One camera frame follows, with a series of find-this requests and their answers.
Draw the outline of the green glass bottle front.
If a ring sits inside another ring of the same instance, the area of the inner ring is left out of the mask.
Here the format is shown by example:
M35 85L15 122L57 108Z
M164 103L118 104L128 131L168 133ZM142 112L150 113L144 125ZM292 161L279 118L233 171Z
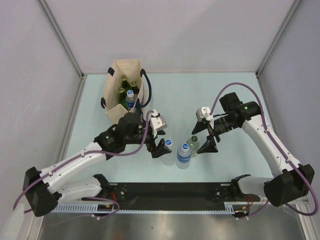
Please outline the green glass bottle front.
M127 97L126 90L123 87L118 88L118 93L119 93L119 101L121 102L122 100L125 100Z

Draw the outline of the blue label water bottle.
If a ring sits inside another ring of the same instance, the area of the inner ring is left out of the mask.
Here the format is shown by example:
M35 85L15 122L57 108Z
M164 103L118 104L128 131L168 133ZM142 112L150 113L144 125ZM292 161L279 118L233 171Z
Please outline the blue label water bottle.
M127 103L127 108L128 110L131 110L134 108L135 106L135 103L136 103L136 99L137 99L137 94L134 93L133 90L128 90L126 92L126 98L125 98L125 101Z
M190 165L192 150L187 143L183 143L177 148L176 165L180 169L186 169Z

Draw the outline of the clear glass bottle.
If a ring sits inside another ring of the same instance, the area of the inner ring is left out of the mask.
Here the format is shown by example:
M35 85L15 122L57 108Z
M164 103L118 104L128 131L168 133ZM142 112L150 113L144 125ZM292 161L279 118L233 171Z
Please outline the clear glass bottle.
M200 149L200 142L198 140L198 137L196 135L193 135L186 141L186 143L191 149L191 156L195 157L197 155L197 151Z

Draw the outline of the green glass bottle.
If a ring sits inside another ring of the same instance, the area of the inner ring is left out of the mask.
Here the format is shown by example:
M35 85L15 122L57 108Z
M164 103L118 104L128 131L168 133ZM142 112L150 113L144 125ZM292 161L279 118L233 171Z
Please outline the green glass bottle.
M119 101L121 102L122 100L125 100L127 97L126 90L123 87L118 88L118 93L119 93Z
M130 90L131 85L129 84L127 77L125 75L121 76L121 87L126 91Z

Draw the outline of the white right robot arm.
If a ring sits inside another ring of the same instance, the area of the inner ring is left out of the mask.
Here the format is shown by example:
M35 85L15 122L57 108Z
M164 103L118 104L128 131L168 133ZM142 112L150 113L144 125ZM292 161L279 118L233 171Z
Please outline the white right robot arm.
M206 142L197 153L218 152L216 143L220 141L220 135L240 128L257 146L272 173L271 178L245 174L232 179L231 196L237 201L248 195L261 196L275 207L306 196L315 175L314 169L309 164L302 165L289 153L269 127L261 107L255 101L243 103L235 92L224 95L219 102L225 115L218 119L214 119L209 107L196 111L197 123L191 133L208 131Z

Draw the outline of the beige canvas tote bag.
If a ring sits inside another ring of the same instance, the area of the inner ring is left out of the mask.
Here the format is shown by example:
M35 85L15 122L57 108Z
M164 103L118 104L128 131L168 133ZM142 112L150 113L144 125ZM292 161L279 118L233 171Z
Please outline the beige canvas tote bag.
M137 100L131 110L127 110L120 101L119 88L122 86L123 78L126 78L129 84L135 81L139 89ZM151 101L151 93L150 80L142 68L140 59L115 59L107 72L100 105L114 124L128 112L137 112L143 121L146 119L146 106Z

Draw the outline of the clear plastic water bottle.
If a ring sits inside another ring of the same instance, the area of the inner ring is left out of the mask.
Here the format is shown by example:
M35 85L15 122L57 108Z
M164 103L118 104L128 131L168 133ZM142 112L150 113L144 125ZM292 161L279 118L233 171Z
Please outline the clear plastic water bottle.
M171 166L175 163L173 141L171 139L167 139L164 146L170 149L171 152L162 155L160 157L160 161L166 166Z

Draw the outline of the green bottle red label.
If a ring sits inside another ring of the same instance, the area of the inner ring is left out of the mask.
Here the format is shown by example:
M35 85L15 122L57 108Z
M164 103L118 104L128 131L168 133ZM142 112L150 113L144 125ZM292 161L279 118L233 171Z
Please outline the green bottle red label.
M135 95L138 95L140 89L138 88L136 81L132 81L130 84L131 84L131 89L132 89L133 93Z

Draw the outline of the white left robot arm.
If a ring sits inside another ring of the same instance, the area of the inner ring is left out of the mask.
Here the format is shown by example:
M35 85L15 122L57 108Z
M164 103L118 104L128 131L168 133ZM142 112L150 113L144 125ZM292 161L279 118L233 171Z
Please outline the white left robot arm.
M171 153L164 139L155 142L159 135L165 135L165 128L165 117L156 110L147 112L144 123L137 113L128 112L75 155L41 170L29 168L24 175L22 195L26 197L30 211L36 217L42 217L63 202L81 198L107 199L111 188L103 175L96 174L78 182L69 180L112 157L132 156L143 146L154 159Z

